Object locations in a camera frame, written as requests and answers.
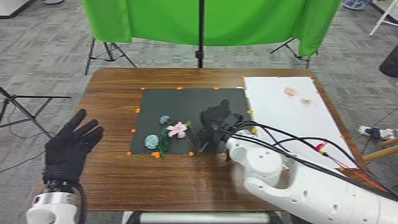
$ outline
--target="light stand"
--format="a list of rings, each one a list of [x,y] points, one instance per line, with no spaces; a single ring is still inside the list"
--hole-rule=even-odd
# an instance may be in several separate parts
[[[311,56],[307,56],[307,58],[304,58],[304,56],[300,56],[300,55],[295,53],[295,51],[293,51],[293,49],[291,49],[291,47],[290,47],[290,42],[291,42],[293,40],[295,40],[295,38],[290,38],[290,40],[283,43],[283,45],[272,50],[270,54],[274,54],[274,53],[279,51],[279,49],[281,49],[283,47],[286,47],[286,48],[290,49],[290,51],[291,51],[291,54],[293,54],[295,58],[297,58],[300,61],[306,61],[306,69],[309,69]]]
[[[204,0],[199,0],[199,49],[195,51],[197,58],[197,68],[203,68],[203,58],[204,58]]]
[[[128,62],[130,62],[130,64],[131,64],[133,67],[137,68],[137,65],[135,65],[135,63],[133,63],[133,61],[131,61],[131,59],[130,59],[130,57],[128,57],[124,51],[121,50],[119,45],[117,45],[115,43],[103,42],[103,47],[105,47],[105,51],[107,51],[103,54],[108,55],[108,58],[101,58],[101,57],[100,57],[103,54],[101,54],[100,56],[96,56],[96,57],[92,56],[92,52],[94,52],[94,48],[96,48],[96,38],[92,38],[92,41],[91,41],[91,50],[89,50],[89,58],[87,58],[87,65],[85,65],[85,72],[84,72],[85,75],[89,74],[91,60],[103,60],[103,61],[107,61],[107,62],[115,62],[117,59],[119,59],[121,57],[124,57],[126,60],[128,60]],[[114,52],[112,52],[114,50],[117,50],[119,53],[121,53],[121,56],[119,56],[119,57],[114,57]]]
[[[41,114],[41,111],[44,110],[44,107],[52,101],[52,99],[69,99],[71,97],[69,96],[16,96],[16,95],[11,95],[5,91],[5,89],[0,87],[0,94],[4,95],[5,99],[4,99],[4,106],[2,106],[2,111],[0,111],[0,128],[5,128],[9,126],[12,126],[14,124],[20,124],[27,121],[32,121],[37,128],[41,129],[44,135],[48,138],[52,138],[52,135],[44,129],[44,127],[41,126],[37,120],[36,120],[36,117],[39,116]],[[44,104],[41,105],[41,108],[39,110],[36,111],[36,113],[32,114],[28,112],[28,110],[25,109],[25,107],[21,106],[20,102],[16,101],[18,98],[25,98],[25,99],[46,99],[46,102]],[[14,104],[14,107],[20,109],[23,115],[27,116],[25,119],[18,120],[18,121],[12,121],[9,122],[7,124],[2,124],[2,120],[4,120],[4,114],[5,114],[5,110],[7,110],[7,105],[9,103]]]

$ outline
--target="small pink object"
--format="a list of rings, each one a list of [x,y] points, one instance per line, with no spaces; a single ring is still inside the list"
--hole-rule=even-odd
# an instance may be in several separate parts
[[[288,96],[295,96],[295,89],[293,89],[293,88],[286,88],[286,89],[284,89],[284,94],[286,94]]]
[[[181,122],[174,126],[169,126],[167,130],[171,130],[169,137],[174,135],[178,135],[178,138],[185,137],[187,125]]]

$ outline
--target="green object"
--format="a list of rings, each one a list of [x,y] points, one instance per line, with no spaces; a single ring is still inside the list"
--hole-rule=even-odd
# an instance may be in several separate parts
[[[199,0],[82,0],[92,35],[103,42],[144,38],[197,45]],[[300,40],[311,56],[341,0],[206,0],[204,45],[238,46]]]
[[[156,149],[158,147],[158,136],[156,135],[147,135],[146,137],[146,148],[147,149]]]

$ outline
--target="black tripod stand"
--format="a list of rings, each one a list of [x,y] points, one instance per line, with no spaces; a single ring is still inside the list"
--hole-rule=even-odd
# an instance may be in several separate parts
[[[133,67],[137,68],[137,65],[135,65],[135,63],[133,63],[133,61],[131,61],[131,59],[130,59],[130,57],[128,57],[124,51],[121,50],[119,45],[117,45],[115,43],[103,42],[103,47],[105,47],[105,51],[107,51],[103,54],[108,54],[108,58],[101,58],[101,57],[100,57],[103,54],[98,55],[96,57],[92,56],[92,52],[94,52],[94,48],[96,48],[96,38],[92,38],[92,41],[91,41],[91,50],[89,50],[89,59],[87,59],[85,72],[84,72],[85,75],[89,74],[91,60],[103,60],[103,61],[107,61],[107,62],[115,62],[115,60],[117,60],[121,57],[124,57],[126,60],[128,60],[128,62],[130,62],[130,64],[131,64]],[[119,56],[119,57],[114,56],[114,52],[112,52],[114,50],[117,50],[119,53],[121,53],[121,56]]]
[[[48,138],[52,138],[52,135],[50,135],[46,129],[43,128],[43,126],[41,126],[41,124],[39,124],[39,122],[36,120],[36,117],[39,116],[39,113],[44,110],[44,107],[46,107],[52,99],[69,99],[71,97],[69,96],[18,96],[18,95],[11,95],[2,87],[0,87],[0,94],[5,97],[5,99],[4,99],[4,107],[2,107],[2,111],[0,111],[0,123],[2,123],[2,120],[4,120],[4,114],[5,114],[5,110],[7,110],[9,103],[14,104],[14,107],[20,109],[23,115],[27,116],[25,119],[21,119],[18,121],[12,121],[7,124],[0,124],[0,128],[5,128],[11,125],[20,124],[20,123],[23,123],[27,121],[32,121],[34,124],[36,124],[36,126],[37,126],[37,128],[41,129],[44,135],[48,136]],[[21,106],[20,102],[16,101],[18,98],[25,98],[25,99],[46,99],[46,102],[41,105],[41,108],[39,108],[39,110],[36,111],[34,114],[28,112],[28,110]]]
[[[295,51],[293,51],[293,49],[291,49],[291,47],[290,47],[290,42],[291,42],[293,40],[295,40],[295,38],[290,38],[290,40],[284,42],[284,44],[275,48],[275,50],[272,50],[270,54],[274,54],[274,53],[279,51],[279,49],[281,49],[283,47],[286,47],[286,48],[290,49],[290,51],[291,51],[291,54],[293,54],[295,58],[297,58],[300,61],[306,61],[306,69],[309,69],[311,56],[307,56],[307,58],[304,58],[304,56],[300,56],[300,55],[295,53]]]

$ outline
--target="black glove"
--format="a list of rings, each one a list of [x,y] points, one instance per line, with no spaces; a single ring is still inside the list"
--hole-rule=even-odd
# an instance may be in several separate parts
[[[66,123],[59,134],[46,143],[44,183],[48,181],[66,181],[73,184],[78,183],[85,157],[103,138],[103,127],[98,127],[96,120],[76,129],[85,115],[87,113],[82,109],[71,121]]]
[[[211,140],[215,143],[227,140],[224,131],[233,131],[235,125],[242,122],[243,116],[233,114],[229,110],[229,101],[222,100],[220,105],[210,107],[201,112],[203,132],[201,138]]]

